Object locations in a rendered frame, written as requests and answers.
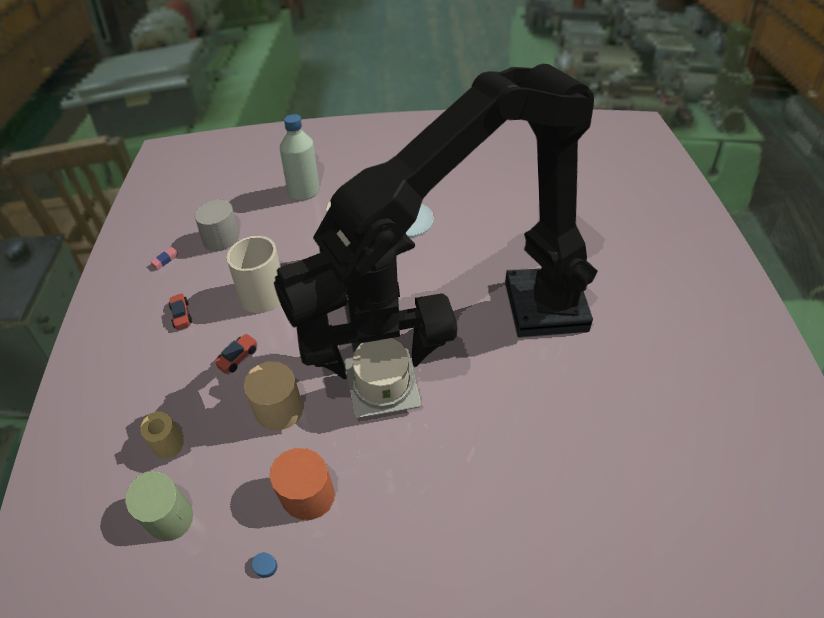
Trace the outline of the blue cylinder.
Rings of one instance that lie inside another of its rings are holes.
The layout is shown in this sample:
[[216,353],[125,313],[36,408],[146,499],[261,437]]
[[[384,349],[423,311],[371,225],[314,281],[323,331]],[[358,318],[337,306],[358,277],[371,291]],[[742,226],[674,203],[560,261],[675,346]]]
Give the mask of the blue cylinder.
[[277,570],[277,563],[269,553],[258,553],[252,559],[252,569],[262,578],[271,577]]

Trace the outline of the pink and blue eraser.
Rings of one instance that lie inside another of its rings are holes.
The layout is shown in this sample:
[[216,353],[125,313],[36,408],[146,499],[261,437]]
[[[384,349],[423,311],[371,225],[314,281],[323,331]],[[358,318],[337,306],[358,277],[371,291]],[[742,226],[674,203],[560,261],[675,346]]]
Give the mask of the pink and blue eraser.
[[170,247],[169,249],[165,250],[163,253],[161,253],[159,256],[157,256],[155,259],[151,261],[152,266],[156,270],[159,270],[177,256],[178,252],[173,247]]

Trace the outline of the green cylinder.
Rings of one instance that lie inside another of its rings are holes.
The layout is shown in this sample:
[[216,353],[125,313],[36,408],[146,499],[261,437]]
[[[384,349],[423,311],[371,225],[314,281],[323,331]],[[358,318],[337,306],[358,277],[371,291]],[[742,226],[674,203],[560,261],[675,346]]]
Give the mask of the green cylinder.
[[145,472],[131,482],[125,499],[128,512],[162,541],[182,537],[193,521],[190,502],[164,473]]

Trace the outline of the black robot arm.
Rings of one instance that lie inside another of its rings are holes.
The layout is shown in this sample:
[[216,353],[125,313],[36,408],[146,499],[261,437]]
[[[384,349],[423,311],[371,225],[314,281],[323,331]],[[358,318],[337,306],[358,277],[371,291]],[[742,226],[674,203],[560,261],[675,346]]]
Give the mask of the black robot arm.
[[528,121],[537,139],[540,221],[524,233],[524,250],[542,266],[537,312],[578,316],[580,293],[598,272],[576,227],[578,139],[593,107],[591,89],[550,64],[481,73],[394,158],[334,193],[313,236],[319,254],[277,269],[276,294],[290,325],[345,306],[347,294],[379,303],[398,286],[400,297],[396,256],[415,247],[405,233],[423,199],[506,120]]

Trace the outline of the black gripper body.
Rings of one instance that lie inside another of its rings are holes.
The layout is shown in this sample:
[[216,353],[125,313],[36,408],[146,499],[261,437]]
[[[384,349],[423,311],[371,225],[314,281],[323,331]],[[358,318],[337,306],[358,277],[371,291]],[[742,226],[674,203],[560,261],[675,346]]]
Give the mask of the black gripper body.
[[303,364],[329,362],[333,347],[400,337],[400,330],[420,327],[431,344],[454,341],[457,321],[449,298],[441,293],[415,298],[416,308],[400,310],[398,286],[395,293],[379,303],[362,303],[347,294],[350,322],[329,327],[325,314],[297,329]]

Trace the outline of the red toy car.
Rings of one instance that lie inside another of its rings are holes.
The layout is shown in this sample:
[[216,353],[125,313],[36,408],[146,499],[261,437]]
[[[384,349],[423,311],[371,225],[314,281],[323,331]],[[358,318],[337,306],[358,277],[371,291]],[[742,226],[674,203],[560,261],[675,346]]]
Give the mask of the red toy car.
[[190,326],[192,318],[187,312],[187,297],[184,297],[181,293],[170,297],[169,301],[169,308],[173,315],[172,324],[174,328],[183,329]]
[[237,364],[239,364],[248,354],[254,354],[256,352],[256,346],[257,344],[255,339],[248,334],[245,334],[242,337],[237,338],[237,341],[231,342],[221,352],[222,354],[218,355],[215,364],[217,368],[225,374],[228,374],[229,372],[234,373],[237,369]]

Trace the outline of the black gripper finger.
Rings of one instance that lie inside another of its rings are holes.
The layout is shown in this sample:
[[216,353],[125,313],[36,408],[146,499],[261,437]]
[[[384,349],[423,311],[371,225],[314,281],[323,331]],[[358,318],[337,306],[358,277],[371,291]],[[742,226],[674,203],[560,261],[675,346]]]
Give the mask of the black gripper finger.
[[343,379],[347,379],[345,364],[341,357],[340,351],[338,346],[333,347],[334,357],[325,363],[315,364],[316,367],[324,367],[327,368],[337,375],[339,375]]
[[426,341],[420,327],[414,328],[413,343],[412,343],[412,363],[413,367],[417,367],[431,352],[439,346],[445,345],[446,342],[431,344]]

